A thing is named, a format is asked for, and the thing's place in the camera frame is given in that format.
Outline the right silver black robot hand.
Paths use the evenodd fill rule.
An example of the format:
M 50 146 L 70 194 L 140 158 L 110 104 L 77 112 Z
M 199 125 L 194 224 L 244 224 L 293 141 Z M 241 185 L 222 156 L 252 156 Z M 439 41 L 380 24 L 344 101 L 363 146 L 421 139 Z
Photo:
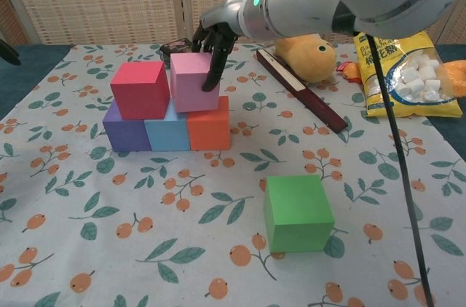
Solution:
M 200 16 L 192 37 L 191 51 L 211 53 L 203 92 L 211 92 L 217 87 L 234 44 L 243 35 L 238 20 L 241 3 L 242 0 L 226 0 Z

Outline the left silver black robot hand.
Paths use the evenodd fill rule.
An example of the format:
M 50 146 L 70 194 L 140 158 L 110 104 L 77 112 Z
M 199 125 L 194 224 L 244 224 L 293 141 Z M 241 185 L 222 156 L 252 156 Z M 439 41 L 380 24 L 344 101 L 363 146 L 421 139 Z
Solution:
M 0 58 L 12 65 L 21 65 L 19 53 L 3 39 L 0 39 Z

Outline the pink foam cube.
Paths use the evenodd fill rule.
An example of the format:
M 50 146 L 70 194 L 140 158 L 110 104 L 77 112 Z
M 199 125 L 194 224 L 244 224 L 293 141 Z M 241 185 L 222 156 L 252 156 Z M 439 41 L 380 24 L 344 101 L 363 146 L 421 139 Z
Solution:
M 203 92 L 211 55 L 182 52 L 170 56 L 170 92 L 178 113 L 209 111 L 218 107 L 219 86 Z

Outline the red foam cube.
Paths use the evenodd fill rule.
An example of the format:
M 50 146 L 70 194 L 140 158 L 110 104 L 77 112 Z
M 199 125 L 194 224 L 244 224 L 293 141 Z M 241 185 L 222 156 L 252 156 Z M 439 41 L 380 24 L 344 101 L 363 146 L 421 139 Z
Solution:
M 164 119 L 170 90 L 163 62 L 123 63 L 110 86 L 124 120 Z

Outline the orange foam cube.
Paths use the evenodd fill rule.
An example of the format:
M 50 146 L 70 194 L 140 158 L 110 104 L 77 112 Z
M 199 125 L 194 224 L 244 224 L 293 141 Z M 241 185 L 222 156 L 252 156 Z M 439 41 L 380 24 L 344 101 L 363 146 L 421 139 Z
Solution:
M 188 112 L 187 127 L 191 150 L 230 149 L 229 97 L 220 96 L 215 110 Z

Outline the purple foam cube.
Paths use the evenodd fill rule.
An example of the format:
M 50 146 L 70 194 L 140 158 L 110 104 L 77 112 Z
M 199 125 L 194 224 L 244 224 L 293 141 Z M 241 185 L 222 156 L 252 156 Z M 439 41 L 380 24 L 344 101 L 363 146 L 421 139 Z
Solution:
M 124 120 L 115 101 L 103 118 L 103 126 L 114 151 L 151 150 L 144 120 Z

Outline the black metal tin can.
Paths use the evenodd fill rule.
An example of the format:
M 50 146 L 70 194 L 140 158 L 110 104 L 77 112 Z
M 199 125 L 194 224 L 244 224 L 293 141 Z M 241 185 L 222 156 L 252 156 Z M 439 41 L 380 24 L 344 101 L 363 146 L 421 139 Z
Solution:
M 181 38 L 162 45 L 159 48 L 160 58 L 170 69 L 170 56 L 175 53 L 191 52 L 192 42 L 188 38 Z

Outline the yellow plush chick toy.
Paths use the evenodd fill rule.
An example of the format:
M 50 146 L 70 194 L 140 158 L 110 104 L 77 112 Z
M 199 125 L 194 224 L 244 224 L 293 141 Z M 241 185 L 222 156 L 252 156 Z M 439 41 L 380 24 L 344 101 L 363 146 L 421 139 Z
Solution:
M 275 55 L 311 84 L 327 79 L 336 69 L 335 49 L 318 34 L 278 39 Z

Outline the light blue foam cube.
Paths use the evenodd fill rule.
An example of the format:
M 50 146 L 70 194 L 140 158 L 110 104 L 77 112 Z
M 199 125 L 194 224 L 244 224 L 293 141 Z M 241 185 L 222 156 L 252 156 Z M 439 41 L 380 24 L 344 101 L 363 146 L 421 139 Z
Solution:
M 153 151 L 189 151 L 191 149 L 187 114 L 178 113 L 173 100 L 170 100 L 163 119 L 147 119 L 144 124 Z

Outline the dark red folded fan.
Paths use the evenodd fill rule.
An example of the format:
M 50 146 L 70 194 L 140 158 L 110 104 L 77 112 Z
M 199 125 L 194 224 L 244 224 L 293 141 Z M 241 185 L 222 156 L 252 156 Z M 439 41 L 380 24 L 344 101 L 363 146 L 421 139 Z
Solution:
M 346 121 L 325 103 L 324 100 L 318 97 L 283 59 L 274 56 L 265 49 L 258 49 L 256 51 L 256 57 L 260 64 L 262 64 L 285 89 L 333 132 L 340 133 L 348 127 Z

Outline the yellow marshmallow bag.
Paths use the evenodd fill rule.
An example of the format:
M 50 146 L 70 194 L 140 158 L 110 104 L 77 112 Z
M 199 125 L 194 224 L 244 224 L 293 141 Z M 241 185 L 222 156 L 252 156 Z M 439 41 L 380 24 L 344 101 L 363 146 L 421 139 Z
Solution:
M 366 113 L 370 117 L 386 116 L 381 86 L 374 59 L 364 33 L 353 38 L 361 80 L 366 96 Z M 404 39 L 374 39 L 396 117 L 442 116 L 459 118 L 462 110 L 454 97 L 453 84 L 447 78 L 429 35 L 425 31 Z

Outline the floral print tablecloth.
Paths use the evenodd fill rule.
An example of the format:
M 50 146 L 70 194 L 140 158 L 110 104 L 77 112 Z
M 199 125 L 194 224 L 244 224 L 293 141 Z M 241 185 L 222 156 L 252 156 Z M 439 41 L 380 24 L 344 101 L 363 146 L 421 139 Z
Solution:
M 0 119 L 0 307 L 423 307 L 385 119 L 340 74 L 314 88 L 334 134 L 234 50 L 228 151 L 116 152 L 110 81 L 156 44 L 84 45 Z M 271 254 L 272 175 L 317 175 L 335 223 L 321 252 Z

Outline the green foam cube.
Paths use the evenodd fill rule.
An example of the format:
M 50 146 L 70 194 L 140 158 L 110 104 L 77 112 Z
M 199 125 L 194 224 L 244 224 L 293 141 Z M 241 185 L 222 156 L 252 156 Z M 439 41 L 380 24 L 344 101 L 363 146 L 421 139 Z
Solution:
M 317 175 L 269 176 L 264 219 L 271 253 L 322 251 L 335 223 Z

